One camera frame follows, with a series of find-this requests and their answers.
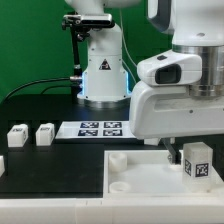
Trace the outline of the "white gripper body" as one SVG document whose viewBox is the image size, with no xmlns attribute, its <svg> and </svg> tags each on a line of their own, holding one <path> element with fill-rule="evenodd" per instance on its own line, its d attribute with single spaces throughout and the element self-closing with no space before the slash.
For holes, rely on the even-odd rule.
<svg viewBox="0 0 224 224">
<path fill-rule="evenodd" d="M 129 124 L 138 139 L 224 134 L 224 97 L 188 97 L 183 86 L 150 87 L 140 81 L 133 89 Z"/>
</svg>

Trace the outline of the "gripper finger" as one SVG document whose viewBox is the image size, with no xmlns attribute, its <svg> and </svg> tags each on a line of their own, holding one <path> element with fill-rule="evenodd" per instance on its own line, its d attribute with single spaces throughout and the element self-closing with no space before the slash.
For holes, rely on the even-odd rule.
<svg viewBox="0 0 224 224">
<path fill-rule="evenodd" d="M 172 165 L 180 165 L 181 164 L 181 153 L 180 153 L 179 149 L 173 146 L 170 138 L 163 138 L 162 142 L 163 142 L 165 148 L 169 151 L 168 161 Z"/>
</svg>

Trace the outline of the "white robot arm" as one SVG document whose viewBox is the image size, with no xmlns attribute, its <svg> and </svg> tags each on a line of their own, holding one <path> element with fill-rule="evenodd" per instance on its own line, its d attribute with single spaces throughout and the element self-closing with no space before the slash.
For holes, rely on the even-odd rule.
<svg viewBox="0 0 224 224">
<path fill-rule="evenodd" d="M 88 42 L 80 102 L 128 102 L 139 139 L 224 133 L 224 0 L 65 1 Z"/>
</svg>

